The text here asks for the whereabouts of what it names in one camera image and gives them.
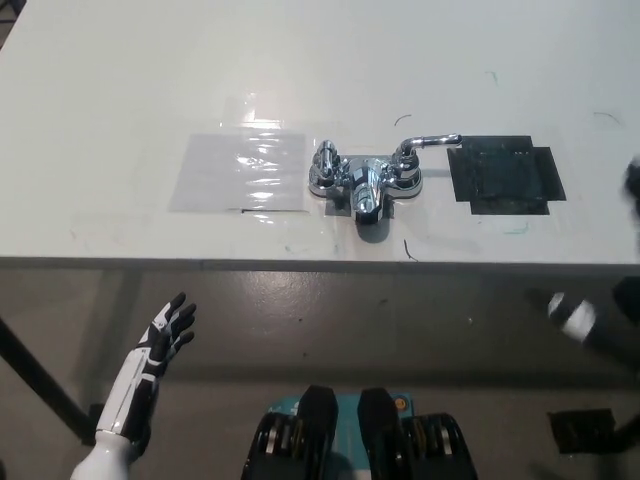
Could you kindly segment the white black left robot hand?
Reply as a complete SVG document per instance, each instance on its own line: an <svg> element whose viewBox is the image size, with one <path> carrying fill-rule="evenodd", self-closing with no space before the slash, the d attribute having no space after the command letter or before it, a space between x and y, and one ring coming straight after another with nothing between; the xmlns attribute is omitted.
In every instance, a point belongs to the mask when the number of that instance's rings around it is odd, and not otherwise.
<svg viewBox="0 0 640 480"><path fill-rule="evenodd" d="M180 349L191 342L196 305L181 292L164 305L127 354L96 429L119 435L138 449L149 440L160 381Z"/></svg>

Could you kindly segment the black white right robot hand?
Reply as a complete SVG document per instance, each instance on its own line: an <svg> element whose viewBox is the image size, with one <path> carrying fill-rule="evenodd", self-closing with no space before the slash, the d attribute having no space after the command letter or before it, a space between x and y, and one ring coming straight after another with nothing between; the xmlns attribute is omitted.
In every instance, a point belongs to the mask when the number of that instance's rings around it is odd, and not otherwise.
<svg viewBox="0 0 640 480"><path fill-rule="evenodd" d="M586 299L543 289L529 290L526 298L537 313L576 342L584 343L596 324L597 311Z"/></svg>

